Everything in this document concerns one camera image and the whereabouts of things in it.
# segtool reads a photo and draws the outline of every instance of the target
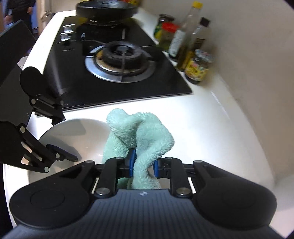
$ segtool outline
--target black bottle cap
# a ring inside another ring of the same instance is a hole
[[[204,27],[208,27],[210,21],[208,19],[206,19],[205,17],[202,17],[200,20],[200,24]]]

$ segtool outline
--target black pan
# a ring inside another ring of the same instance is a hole
[[[94,0],[79,2],[76,14],[96,21],[120,21],[132,17],[138,12],[138,7],[130,3],[111,0]]]

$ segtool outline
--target person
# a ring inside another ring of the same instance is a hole
[[[0,0],[0,33],[3,32],[4,30],[5,30],[5,27],[4,27],[4,19],[2,14],[2,3]]]
[[[35,3],[36,0],[8,0],[4,18],[6,24],[23,20],[31,33],[33,33],[31,15]]]

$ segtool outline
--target stove burner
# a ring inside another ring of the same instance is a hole
[[[139,67],[125,68],[123,65],[113,66],[104,61],[103,56],[106,46],[107,45],[93,49],[90,52],[93,55],[87,56],[85,59],[86,68],[94,76],[111,82],[130,83],[147,79],[154,73],[156,67],[155,61],[147,60],[147,58],[151,59],[152,57],[142,49],[139,48],[144,59],[146,60],[144,64]],[[123,57],[122,59],[124,59],[124,57],[128,57],[123,56],[127,53],[124,53],[126,50],[127,48],[125,48],[125,46],[118,46],[115,48],[114,52],[118,51],[117,56],[121,56]]]
[[[114,41],[103,48],[102,59],[113,67],[133,69],[147,63],[143,50],[134,44],[124,41]]]
[[[94,19],[90,19],[86,22],[88,25],[93,25],[93,26],[116,26],[119,24],[122,24],[122,20],[115,20],[115,21],[97,21]]]

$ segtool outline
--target white ceramic bowl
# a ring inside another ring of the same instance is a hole
[[[94,119],[72,119],[50,128],[39,141],[52,144],[78,157],[78,162],[55,161],[48,173],[28,171],[29,183],[48,177],[86,160],[102,163],[102,155],[110,128],[105,122]]]

